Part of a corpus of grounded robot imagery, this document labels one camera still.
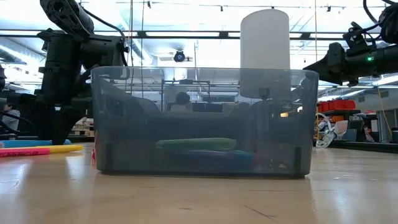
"wooden table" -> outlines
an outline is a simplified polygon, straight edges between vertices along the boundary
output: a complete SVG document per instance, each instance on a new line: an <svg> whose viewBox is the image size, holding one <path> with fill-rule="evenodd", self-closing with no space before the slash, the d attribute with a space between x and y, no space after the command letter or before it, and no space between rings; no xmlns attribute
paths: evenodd
<svg viewBox="0 0 398 224"><path fill-rule="evenodd" d="M0 223L398 223L398 155L314 149L301 180L110 176L83 152L0 159Z"/></svg>

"window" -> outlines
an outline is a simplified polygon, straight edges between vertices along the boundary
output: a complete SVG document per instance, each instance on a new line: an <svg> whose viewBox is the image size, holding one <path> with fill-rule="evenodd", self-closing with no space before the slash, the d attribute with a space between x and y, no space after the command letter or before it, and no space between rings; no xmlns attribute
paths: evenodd
<svg viewBox="0 0 398 224"><path fill-rule="evenodd" d="M381 92L381 93L380 93L380 97L381 97L381 98L388 97L388 91L383 91L383 92Z"/></svg>

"fluorescent light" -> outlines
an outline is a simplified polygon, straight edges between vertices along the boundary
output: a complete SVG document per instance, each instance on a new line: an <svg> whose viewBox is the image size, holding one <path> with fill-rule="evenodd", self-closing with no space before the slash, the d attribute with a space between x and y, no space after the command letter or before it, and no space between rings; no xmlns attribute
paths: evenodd
<svg viewBox="0 0 398 224"><path fill-rule="evenodd" d="M351 88L374 88L373 86L352 86Z"/></svg>
<svg viewBox="0 0 398 224"><path fill-rule="evenodd" d="M317 37L317 38L339 38L339 39L341 39L341 38L343 38L343 34L311 34L310 35L310 37L311 38L315 38L315 36Z"/></svg>
<svg viewBox="0 0 398 224"><path fill-rule="evenodd" d="M97 34L97 35L114 35L114 36L120 36L120 33L119 33L118 31L109 31L109 32L99 31L99 32L97 32L97 31L94 30L94 33ZM133 36L133 37L134 37L134 36L137 35L137 32L123 31L123 34L124 34L126 37L129 37L129 36Z"/></svg>
<svg viewBox="0 0 398 224"><path fill-rule="evenodd" d="M146 32L148 37L218 37L218 32Z"/></svg>
<svg viewBox="0 0 398 224"><path fill-rule="evenodd" d="M335 98L339 98L340 96L323 96L323 97L320 97L320 98L318 98L318 101L319 102L321 102L321 101L329 101L329 100L333 100L333 99L335 99Z"/></svg>
<svg viewBox="0 0 398 224"><path fill-rule="evenodd" d="M384 85L387 83L392 83L392 82L396 82L398 81L398 75L394 75L394 76L390 76L390 77L386 77L386 78L381 78L380 80L373 82L373 85Z"/></svg>
<svg viewBox="0 0 398 224"><path fill-rule="evenodd" d="M345 97L347 97L347 96L353 96L353 95L357 95L358 93L361 93L361 92L363 92L364 90L358 90L358 91L354 91L354 92L351 92L351 93L347 93L347 94L345 94L345 95L343 95L343 96L345 96Z"/></svg>
<svg viewBox="0 0 398 224"><path fill-rule="evenodd" d="M292 33L290 33L290 34L289 34L289 37L290 37L290 38L299 38L299 37L301 37L301 35L302 35L302 34L296 34L296 33L293 33L293 34L292 34Z"/></svg>
<svg viewBox="0 0 398 224"><path fill-rule="evenodd" d="M1 35L37 35L39 31L29 31L29 30L2 30Z"/></svg>
<svg viewBox="0 0 398 224"><path fill-rule="evenodd" d="M394 85L383 85L383 86L378 86L378 88L380 88L380 89L384 89L384 88L398 88L398 86L394 86Z"/></svg>
<svg viewBox="0 0 398 224"><path fill-rule="evenodd" d="M240 37L241 33L228 33L228 37Z"/></svg>

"transparent storage container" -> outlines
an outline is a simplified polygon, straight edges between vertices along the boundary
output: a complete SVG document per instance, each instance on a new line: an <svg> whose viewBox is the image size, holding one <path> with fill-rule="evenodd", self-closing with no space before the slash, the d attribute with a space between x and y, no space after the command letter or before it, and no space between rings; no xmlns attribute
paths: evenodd
<svg viewBox="0 0 398 224"><path fill-rule="evenodd" d="M98 170L285 177L310 172L315 72L98 67L91 82Z"/></svg>

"black robotic arm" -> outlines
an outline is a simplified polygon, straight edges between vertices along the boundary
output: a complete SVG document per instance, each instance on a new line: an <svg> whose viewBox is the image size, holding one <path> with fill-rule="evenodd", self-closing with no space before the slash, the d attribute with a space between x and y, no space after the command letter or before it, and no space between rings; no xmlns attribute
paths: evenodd
<svg viewBox="0 0 398 224"><path fill-rule="evenodd" d="M64 32L47 29L37 34L47 52L41 89L35 95L14 94L7 102L29 110L33 134L63 144L74 124L91 109L90 70L98 66L127 66L126 38L117 27L102 21L74 0L40 0L44 13ZM94 34L91 17L116 29L121 36ZM82 75L81 67L86 69Z"/></svg>
<svg viewBox="0 0 398 224"><path fill-rule="evenodd" d="M348 81L349 86L357 85L359 77L379 77L382 74L398 72L398 46L390 45L380 49L376 46L376 40L380 37L387 43L398 44L398 3L385 2L391 5L383 10L376 21L364 0L366 13L376 24L363 29L352 22L352 28L343 35L349 47L347 51L341 44L332 43L323 59L304 69L318 72L320 80L339 85ZM377 26L381 27L381 33L376 39L371 38L371 45L368 45L364 36Z"/></svg>

